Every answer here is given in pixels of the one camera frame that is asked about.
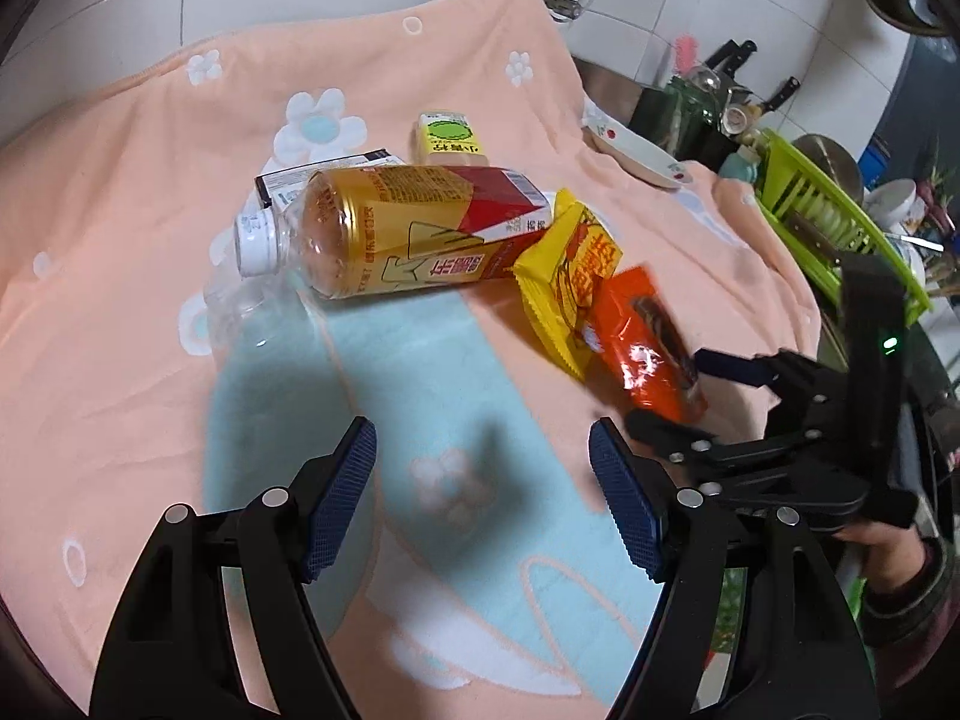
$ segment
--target sleeve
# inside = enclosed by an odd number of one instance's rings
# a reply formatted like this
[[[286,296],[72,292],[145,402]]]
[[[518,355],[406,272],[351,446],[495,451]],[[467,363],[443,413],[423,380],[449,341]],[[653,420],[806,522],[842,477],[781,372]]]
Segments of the sleeve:
[[[860,627],[874,650],[880,695],[902,688],[947,640],[960,610],[960,571],[951,545],[925,539],[923,570],[897,593],[863,597]]]

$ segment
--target orange snack packet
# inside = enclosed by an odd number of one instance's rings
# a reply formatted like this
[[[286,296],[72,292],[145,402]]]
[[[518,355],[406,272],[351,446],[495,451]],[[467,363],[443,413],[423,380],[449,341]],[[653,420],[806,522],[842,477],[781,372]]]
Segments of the orange snack packet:
[[[683,424],[704,415],[697,368],[642,266],[600,284],[584,338],[638,408]]]

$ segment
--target food wrapper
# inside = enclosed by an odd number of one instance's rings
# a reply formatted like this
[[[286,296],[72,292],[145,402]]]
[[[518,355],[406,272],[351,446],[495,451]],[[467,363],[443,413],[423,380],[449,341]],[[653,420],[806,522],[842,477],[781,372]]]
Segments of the food wrapper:
[[[584,333],[637,407],[683,424],[704,415],[697,368],[646,269],[599,285]]]
[[[594,290],[613,275],[621,255],[597,217],[564,189],[553,225],[514,263],[527,319],[550,358],[578,381],[593,356],[583,326]]]

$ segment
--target pink brush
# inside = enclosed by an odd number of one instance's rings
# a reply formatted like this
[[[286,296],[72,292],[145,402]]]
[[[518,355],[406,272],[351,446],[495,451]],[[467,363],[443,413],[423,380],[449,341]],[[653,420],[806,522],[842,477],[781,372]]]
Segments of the pink brush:
[[[700,44],[693,35],[680,35],[673,44],[673,68],[678,76],[683,76],[697,64],[697,52]]]

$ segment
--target metal screw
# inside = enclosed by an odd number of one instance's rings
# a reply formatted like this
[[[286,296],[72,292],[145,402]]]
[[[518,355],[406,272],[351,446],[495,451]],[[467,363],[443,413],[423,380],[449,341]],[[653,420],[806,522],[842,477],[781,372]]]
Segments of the metal screw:
[[[163,514],[163,518],[171,525],[176,525],[178,522],[183,522],[187,514],[190,514],[190,509],[187,509],[184,504],[175,503],[167,509],[166,514]]]
[[[697,490],[683,488],[677,493],[677,503],[688,509],[697,509],[704,504],[704,496],[700,495]]]
[[[264,506],[275,509],[277,506],[283,506],[283,504],[290,500],[290,493],[287,493],[284,488],[273,488],[263,493],[260,499],[263,501]]]
[[[789,506],[781,506],[776,510],[776,519],[792,528],[800,522],[800,514],[797,514],[797,510],[791,509]]]

